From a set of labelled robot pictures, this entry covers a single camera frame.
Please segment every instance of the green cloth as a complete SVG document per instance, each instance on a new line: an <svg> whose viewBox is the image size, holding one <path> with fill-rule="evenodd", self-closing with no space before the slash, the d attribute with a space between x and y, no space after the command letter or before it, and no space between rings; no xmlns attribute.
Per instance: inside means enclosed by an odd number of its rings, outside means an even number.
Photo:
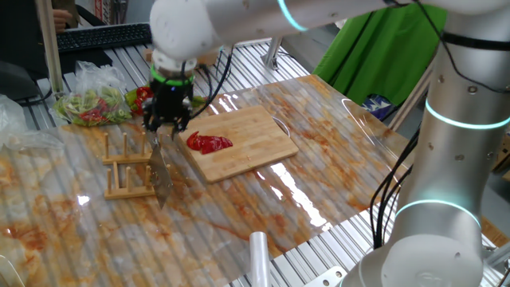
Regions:
<svg viewBox="0 0 510 287"><path fill-rule="evenodd" d="M442 30L446 11L426 10ZM386 8L347 20L313 73L356 104L377 94L398 105L422 77L437 44L417 5Z"/></svg>

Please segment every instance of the table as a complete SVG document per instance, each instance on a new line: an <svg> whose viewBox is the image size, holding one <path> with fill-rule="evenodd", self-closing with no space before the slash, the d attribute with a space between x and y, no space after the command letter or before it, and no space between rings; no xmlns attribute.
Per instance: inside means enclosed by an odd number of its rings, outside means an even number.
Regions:
<svg viewBox="0 0 510 287"><path fill-rule="evenodd" d="M136 54L129 50L132 60ZM120 64L127 73L133 66L125 61ZM68 88L73 85L73 75L65 79ZM257 82L275 79L266 75ZM239 85L239 76L234 80ZM153 198L102 199L102 134L111 134L111 154L120 152L122 132L132 135L129 147L135 150L138 124L47 130L66 143L65 151L4 149L0 254L31 285L251 286L243 275L246 240L262 230L270 238L274 286L301 286L334 265L345 274L371 250L363 210L406 141L315 77L228 92L208 113L254 104L287 124L300 153L204 186L181 154L170 152L175 146L166 139L165 156L179 168L172 172L176 189L163 211ZM64 124L45 114L47 106L29 109L29 116L41 117L34 128ZM133 169L140 173L143 167ZM391 228L394 216L388 215ZM485 238L484 243L492 245ZM494 286L498 277L486 270L482 286Z"/></svg>
<svg viewBox="0 0 510 287"><path fill-rule="evenodd" d="M120 69L124 75L127 88L123 92L147 83L150 71L149 63L143 59L143 51L146 48L153 49L153 46L134 45L105 50L105 53L112 59L112 64ZM279 69L277 71L266 70L262 64L261 56L265 55L268 50L269 41L246 42L236 45L231 65L232 73L225 81L220 92L232 92L308 75L308 72L295 59L285 54L286 52L282 48L280 48L279 53ZM226 55L224 54L221 61L211 69L214 87L218 84L219 78L225 69L225 64ZM42 94L45 95L50 87L48 79L39 80L37 84ZM195 94L206 95L209 92L203 73L196 74L195 84ZM74 73L65 74L65 91L69 93L74 90L75 85L76 77ZM67 124L64 120L52 115L50 109L54 103L55 100L50 98L43 104L24 108L29 129L40 130Z"/></svg>

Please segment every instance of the green vegetable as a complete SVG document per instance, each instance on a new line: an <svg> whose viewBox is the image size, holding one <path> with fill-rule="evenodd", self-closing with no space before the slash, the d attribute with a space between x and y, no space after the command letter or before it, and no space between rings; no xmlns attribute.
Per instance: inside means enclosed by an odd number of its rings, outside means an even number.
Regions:
<svg viewBox="0 0 510 287"><path fill-rule="evenodd" d="M85 127L119 124L131 119L131 113L117 88L103 86L99 91L99 95L89 89L83 95L62 97L53 105L53 109L60 118ZM97 112L98 116L88 116L89 112Z"/></svg>
<svg viewBox="0 0 510 287"><path fill-rule="evenodd" d="M193 108L198 108L205 103L206 103L206 99L202 98L201 96L194 96L193 100L191 101L191 106Z"/></svg>
<svg viewBox="0 0 510 287"><path fill-rule="evenodd" d="M131 109L132 109L133 105L136 107L136 104L135 104L135 100L137 97L136 90L137 90L137 88L135 88L132 91L127 92L127 94L124 95L124 97L126 98L126 103L127 103L127 105L129 105L129 107Z"/></svg>

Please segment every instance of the person's hand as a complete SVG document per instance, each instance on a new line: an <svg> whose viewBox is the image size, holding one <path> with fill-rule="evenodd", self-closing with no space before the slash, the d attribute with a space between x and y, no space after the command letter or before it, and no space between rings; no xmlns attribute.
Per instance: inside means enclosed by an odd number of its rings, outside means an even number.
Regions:
<svg viewBox="0 0 510 287"><path fill-rule="evenodd" d="M66 10L53 9L53 20L55 21L55 30L57 33L64 33L65 23L73 16Z"/></svg>

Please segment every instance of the plastic bag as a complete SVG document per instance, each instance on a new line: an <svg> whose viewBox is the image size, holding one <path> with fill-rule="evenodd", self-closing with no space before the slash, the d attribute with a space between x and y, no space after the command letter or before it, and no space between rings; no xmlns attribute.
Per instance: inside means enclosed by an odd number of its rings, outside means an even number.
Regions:
<svg viewBox="0 0 510 287"><path fill-rule="evenodd" d="M120 88L125 88L124 76L115 67L97 68L93 63L76 63L76 88L53 106L53 112L73 124L92 127L120 124L131 119Z"/></svg>
<svg viewBox="0 0 510 287"><path fill-rule="evenodd" d="M23 108L7 96L0 96L0 150L4 144L15 151L29 147L64 147L60 140L50 134L29 131Z"/></svg>

